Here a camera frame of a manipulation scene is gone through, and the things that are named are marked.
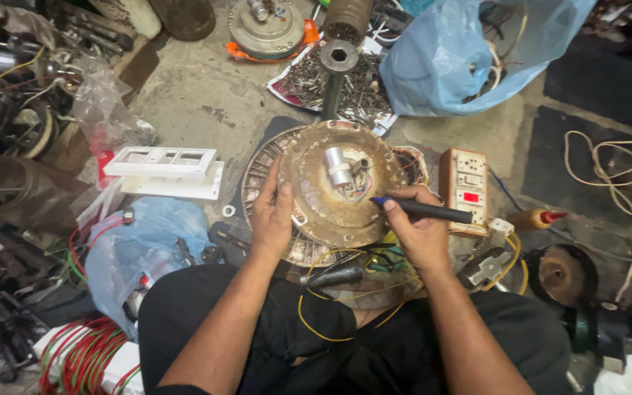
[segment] blue plastic bag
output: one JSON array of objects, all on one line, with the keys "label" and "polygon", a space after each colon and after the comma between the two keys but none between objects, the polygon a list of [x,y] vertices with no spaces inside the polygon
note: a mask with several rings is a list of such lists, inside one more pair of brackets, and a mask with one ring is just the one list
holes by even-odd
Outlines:
[{"label": "blue plastic bag", "polygon": [[[183,238],[189,252],[202,262],[202,250],[214,245],[208,241],[206,217],[191,202],[171,197],[142,197],[131,205],[133,221],[106,230],[87,256],[85,269],[94,304],[116,321],[128,338],[138,341],[138,331],[126,318],[123,304],[145,274],[151,283],[165,274],[187,266],[175,247]],[[92,227],[90,240],[102,229],[118,223],[121,211]]]},{"label": "blue plastic bag", "polygon": [[494,41],[498,53],[503,54],[515,41],[522,16],[528,15],[520,39],[504,60],[522,64],[507,65],[508,74],[495,89],[463,104],[465,98],[479,92],[492,66],[479,21],[481,3],[437,0],[402,33],[380,66],[396,114],[473,115],[505,101],[564,54],[594,5],[594,1],[582,0],[501,0],[499,3],[515,5],[518,11],[501,26],[505,40]]}]

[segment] rusty metal cylinder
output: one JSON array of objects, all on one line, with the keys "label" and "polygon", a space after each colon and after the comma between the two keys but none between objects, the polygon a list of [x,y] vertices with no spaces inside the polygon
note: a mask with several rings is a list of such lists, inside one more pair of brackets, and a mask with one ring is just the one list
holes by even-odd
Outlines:
[{"label": "rusty metal cylinder", "polygon": [[323,31],[326,37],[359,44],[367,34],[373,0],[334,0],[328,6]]}]

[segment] pile of screws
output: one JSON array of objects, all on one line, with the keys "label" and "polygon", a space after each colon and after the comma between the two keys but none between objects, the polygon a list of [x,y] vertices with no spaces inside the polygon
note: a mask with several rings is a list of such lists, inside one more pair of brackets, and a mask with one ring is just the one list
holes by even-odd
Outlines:
[{"label": "pile of screws", "polygon": [[[283,94],[293,95],[304,107],[321,108],[323,103],[328,74],[321,68],[320,48],[315,46],[299,63],[290,67],[281,80]],[[370,130],[382,127],[375,121],[394,112],[379,78],[380,62],[377,55],[360,54],[357,67],[346,76],[336,112],[344,120],[357,122]]]}]

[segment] finger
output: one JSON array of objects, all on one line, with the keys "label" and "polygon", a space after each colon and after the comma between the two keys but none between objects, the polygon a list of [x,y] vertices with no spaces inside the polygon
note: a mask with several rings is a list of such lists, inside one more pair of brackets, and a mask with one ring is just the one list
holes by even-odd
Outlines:
[{"label": "finger", "polygon": [[279,186],[276,194],[275,213],[277,219],[284,223],[291,221],[291,212],[294,210],[294,186],[284,182]]},{"label": "finger", "polygon": [[255,199],[256,204],[269,204],[272,201],[272,196],[275,194],[275,189],[277,189],[277,173],[279,173],[279,163],[281,161],[281,154],[277,155],[275,160],[272,161],[268,175],[260,187],[260,194]]},{"label": "finger", "polygon": [[394,200],[384,202],[384,210],[387,213],[387,221],[399,240],[407,241],[408,235],[414,231],[414,226],[409,221],[409,216],[402,210],[401,206]]},{"label": "finger", "polygon": [[440,200],[433,196],[425,185],[409,185],[403,188],[390,189],[387,195],[393,198],[414,199],[419,203],[434,204],[440,206]]}]

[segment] hand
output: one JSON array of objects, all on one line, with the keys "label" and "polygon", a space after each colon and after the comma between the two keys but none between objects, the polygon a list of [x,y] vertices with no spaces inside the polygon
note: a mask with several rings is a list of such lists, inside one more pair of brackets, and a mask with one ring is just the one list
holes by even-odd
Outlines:
[{"label": "hand", "polygon": [[[414,199],[419,203],[440,206],[440,201],[433,196],[425,185],[411,185],[387,191],[394,198]],[[423,218],[415,222],[393,200],[384,202],[389,225],[401,243],[402,251],[409,262],[419,273],[431,271],[435,273],[452,273],[448,256],[448,223],[435,218]]]},{"label": "hand", "polygon": [[294,209],[294,186],[282,183],[277,190],[277,172],[282,156],[272,162],[260,194],[253,202],[250,223],[253,228],[251,254],[261,258],[275,258],[275,265],[285,252],[291,239],[291,212]]}]

